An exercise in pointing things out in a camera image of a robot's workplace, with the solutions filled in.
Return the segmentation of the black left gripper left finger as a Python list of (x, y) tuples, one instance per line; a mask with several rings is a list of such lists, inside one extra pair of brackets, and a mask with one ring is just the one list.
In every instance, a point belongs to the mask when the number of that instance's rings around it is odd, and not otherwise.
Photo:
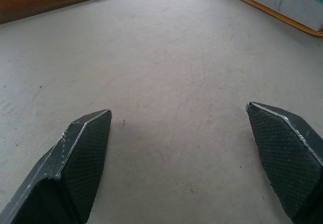
[(104, 169), (109, 109), (73, 121), (1, 212), (1, 223), (87, 223)]

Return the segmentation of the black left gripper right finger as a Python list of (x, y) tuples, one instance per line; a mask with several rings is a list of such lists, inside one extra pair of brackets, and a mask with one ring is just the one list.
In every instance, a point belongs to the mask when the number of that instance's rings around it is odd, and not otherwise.
[(322, 138), (300, 116), (249, 102), (261, 165), (293, 223), (322, 223)]

